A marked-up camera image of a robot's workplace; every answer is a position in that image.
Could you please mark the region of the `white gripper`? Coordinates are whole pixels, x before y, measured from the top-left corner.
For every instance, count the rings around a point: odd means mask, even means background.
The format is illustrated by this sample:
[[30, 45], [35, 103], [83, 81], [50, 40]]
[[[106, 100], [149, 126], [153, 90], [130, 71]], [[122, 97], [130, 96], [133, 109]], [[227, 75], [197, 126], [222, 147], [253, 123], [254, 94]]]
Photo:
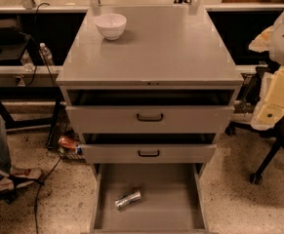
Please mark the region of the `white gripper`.
[[[249, 50], [262, 53], [268, 50], [273, 27], [263, 30], [249, 44]], [[284, 65], [274, 74], [267, 72], [262, 80], [260, 100], [257, 103], [250, 125], [255, 130], [271, 129], [284, 116]]]

